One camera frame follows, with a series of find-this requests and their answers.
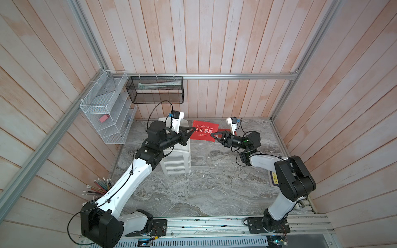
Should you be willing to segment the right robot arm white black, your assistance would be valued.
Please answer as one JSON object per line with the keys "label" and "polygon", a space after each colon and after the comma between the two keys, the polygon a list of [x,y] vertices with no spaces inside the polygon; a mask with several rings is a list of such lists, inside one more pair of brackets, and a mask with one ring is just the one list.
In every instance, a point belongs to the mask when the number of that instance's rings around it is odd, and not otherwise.
{"label": "right robot arm white black", "polygon": [[238,156],[244,165],[276,173],[281,192],[264,211],[262,223],[267,232],[275,232],[279,225],[285,223],[287,215],[298,201],[306,199],[316,189],[315,180],[299,156],[278,157],[260,153],[258,148],[261,146],[261,137],[258,132],[237,136],[221,131],[210,136],[224,147],[242,150]]}

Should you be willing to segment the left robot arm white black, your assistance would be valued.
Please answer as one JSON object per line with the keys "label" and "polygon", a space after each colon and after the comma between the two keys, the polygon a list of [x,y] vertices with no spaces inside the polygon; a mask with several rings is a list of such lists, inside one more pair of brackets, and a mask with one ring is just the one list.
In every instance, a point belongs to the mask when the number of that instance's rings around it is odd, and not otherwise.
{"label": "left robot arm white black", "polygon": [[164,150],[176,144],[186,146],[195,127],[175,131],[157,120],[147,128],[147,139],[134,154],[131,165],[115,185],[95,202],[87,202],[78,213],[82,236],[102,248],[113,248],[121,237],[140,233],[154,239],[153,216],[145,210],[123,215],[122,210],[143,180],[165,157]]}

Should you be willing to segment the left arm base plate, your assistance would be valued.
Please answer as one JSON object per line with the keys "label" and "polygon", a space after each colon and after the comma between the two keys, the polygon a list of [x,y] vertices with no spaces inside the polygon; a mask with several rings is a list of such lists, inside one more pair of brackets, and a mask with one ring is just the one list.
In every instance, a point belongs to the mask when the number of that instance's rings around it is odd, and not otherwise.
{"label": "left arm base plate", "polygon": [[126,237],[153,238],[154,236],[166,236],[167,219],[154,219],[148,227],[148,230],[134,231],[127,234]]}

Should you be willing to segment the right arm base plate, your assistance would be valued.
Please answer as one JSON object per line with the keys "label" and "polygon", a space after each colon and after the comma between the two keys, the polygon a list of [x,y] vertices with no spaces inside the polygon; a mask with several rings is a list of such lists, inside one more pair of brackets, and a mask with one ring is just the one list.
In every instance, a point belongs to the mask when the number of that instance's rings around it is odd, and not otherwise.
{"label": "right arm base plate", "polygon": [[287,218],[274,221],[269,217],[250,217],[245,218],[243,223],[248,226],[251,234],[287,234],[291,232]]}

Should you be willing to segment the white plastic drawer organizer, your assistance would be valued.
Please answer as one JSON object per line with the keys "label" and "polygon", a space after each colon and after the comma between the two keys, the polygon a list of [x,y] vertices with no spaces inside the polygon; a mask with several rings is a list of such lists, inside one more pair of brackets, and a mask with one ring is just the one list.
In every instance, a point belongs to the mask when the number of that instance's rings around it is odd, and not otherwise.
{"label": "white plastic drawer organizer", "polygon": [[165,175],[189,174],[191,172],[191,149],[190,141],[186,146],[176,144],[174,150],[164,150],[164,155],[170,153],[160,161],[162,171]]}

